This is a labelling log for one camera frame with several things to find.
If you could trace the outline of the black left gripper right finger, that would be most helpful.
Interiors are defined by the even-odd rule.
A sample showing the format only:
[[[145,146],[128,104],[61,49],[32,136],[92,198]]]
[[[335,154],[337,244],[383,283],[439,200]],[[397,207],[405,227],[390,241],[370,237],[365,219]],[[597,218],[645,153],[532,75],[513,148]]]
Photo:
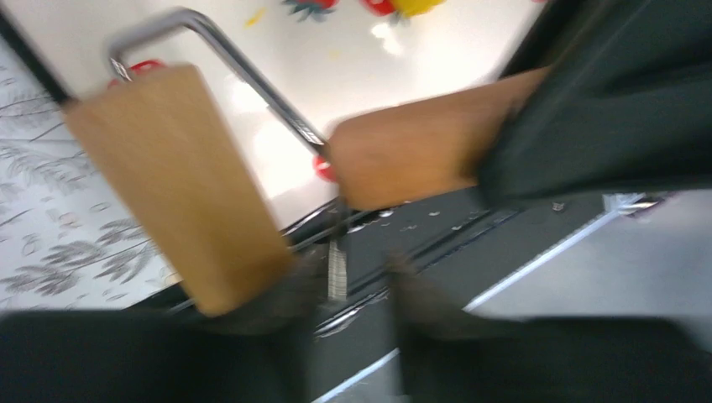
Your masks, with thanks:
[[[655,317],[467,313],[408,261],[389,264],[400,376],[414,402],[708,402],[711,356]]]

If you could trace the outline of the strawberry print rectangular tray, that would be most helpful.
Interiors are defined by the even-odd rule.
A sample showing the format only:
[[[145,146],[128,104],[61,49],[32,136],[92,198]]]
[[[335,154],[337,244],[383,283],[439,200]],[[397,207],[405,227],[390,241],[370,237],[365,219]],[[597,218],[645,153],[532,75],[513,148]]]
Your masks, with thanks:
[[[319,133],[342,118],[494,80],[542,1],[446,1],[399,18],[382,1],[186,1],[208,16]],[[74,96],[110,80],[108,41],[177,1],[5,1],[3,8]],[[312,153],[188,30],[126,55],[196,65],[286,227],[333,196]]]

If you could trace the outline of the yellow dough piece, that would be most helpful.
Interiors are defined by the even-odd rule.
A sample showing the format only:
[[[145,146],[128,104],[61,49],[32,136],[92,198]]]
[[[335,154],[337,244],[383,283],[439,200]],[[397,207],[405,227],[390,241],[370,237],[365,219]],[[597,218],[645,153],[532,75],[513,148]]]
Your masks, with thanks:
[[[391,3],[399,13],[411,18],[432,11],[445,0],[391,0]]]

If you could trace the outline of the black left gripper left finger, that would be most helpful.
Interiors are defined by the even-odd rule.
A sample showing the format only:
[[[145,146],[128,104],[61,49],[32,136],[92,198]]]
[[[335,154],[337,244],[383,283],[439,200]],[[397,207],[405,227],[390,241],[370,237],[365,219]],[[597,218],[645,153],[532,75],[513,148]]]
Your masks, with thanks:
[[[306,402],[326,270],[297,265],[223,317],[156,311],[1,316],[4,402]]]

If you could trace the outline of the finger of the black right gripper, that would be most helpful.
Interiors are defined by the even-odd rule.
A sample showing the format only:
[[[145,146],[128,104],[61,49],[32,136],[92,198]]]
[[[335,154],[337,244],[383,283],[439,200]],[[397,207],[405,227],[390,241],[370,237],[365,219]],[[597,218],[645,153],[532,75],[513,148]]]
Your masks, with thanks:
[[[608,1],[478,169],[495,207],[711,186],[711,4]]]

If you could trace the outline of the wooden dough roller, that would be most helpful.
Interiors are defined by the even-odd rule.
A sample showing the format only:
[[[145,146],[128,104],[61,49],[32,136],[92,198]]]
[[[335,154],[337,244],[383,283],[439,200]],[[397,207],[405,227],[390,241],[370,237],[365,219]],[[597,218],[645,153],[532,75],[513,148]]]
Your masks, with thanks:
[[[127,62],[182,30],[200,37],[313,155],[330,165],[333,208],[376,212],[476,184],[470,168],[502,118],[547,67],[485,86],[350,115],[323,138],[205,14],[175,8],[117,34],[117,84],[68,107],[65,121],[179,273],[198,309],[217,316],[279,280],[292,261],[250,163],[200,69]]]

